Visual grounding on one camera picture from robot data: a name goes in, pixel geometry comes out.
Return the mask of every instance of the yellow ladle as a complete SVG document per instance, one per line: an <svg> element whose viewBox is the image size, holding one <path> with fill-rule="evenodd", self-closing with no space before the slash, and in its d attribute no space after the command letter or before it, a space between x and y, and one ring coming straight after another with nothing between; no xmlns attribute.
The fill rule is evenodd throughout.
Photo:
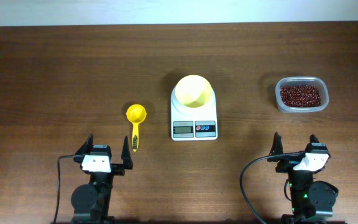
<svg viewBox="0 0 358 224"><path fill-rule="evenodd" d="M139 148L139 124L146 119L146 109L142 105L132 105L127 110L127 118L134 125L132 129L132 148Z"/></svg>

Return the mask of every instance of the clear container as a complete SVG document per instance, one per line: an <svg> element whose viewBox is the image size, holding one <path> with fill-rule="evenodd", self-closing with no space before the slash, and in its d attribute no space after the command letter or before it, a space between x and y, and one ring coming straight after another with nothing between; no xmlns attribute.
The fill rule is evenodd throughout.
<svg viewBox="0 0 358 224"><path fill-rule="evenodd" d="M287 106L283 103L280 94L280 88L282 86L297 86L297 85L311 85L318 88L321 106L314 106L309 108L297 108ZM309 113L317 112L325 109L329 102L328 90L326 84L319 78L316 77L288 77L280 80L276 85L276 100L277 107L281 112L284 113Z"/></svg>

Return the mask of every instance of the spoon handle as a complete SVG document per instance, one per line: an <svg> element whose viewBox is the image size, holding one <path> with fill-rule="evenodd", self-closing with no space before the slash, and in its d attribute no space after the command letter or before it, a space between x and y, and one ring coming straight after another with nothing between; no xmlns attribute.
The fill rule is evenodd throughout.
<svg viewBox="0 0 358 224"><path fill-rule="evenodd" d="M134 152L139 148L139 124L134 123L134 127L132 129L132 148Z"/></svg>

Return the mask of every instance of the scale control panel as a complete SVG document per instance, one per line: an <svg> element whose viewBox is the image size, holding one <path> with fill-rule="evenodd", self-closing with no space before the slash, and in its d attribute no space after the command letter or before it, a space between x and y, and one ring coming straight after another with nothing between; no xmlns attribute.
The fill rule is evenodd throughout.
<svg viewBox="0 0 358 224"><path fill-rule="evenodd" d="M174 138L216 137L215 121L174 121Z"/></svg>

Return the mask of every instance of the container of red beans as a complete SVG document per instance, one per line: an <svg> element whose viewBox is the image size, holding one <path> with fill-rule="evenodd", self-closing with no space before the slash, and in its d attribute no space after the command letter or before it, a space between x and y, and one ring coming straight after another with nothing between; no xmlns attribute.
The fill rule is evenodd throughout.
<svg viewBox="0 0 358 224"><path fill-rule="evenodd" d="M275 91L277 107L284 113L317 112L329 102L326 84L316 77L283 78Z"/></svg>

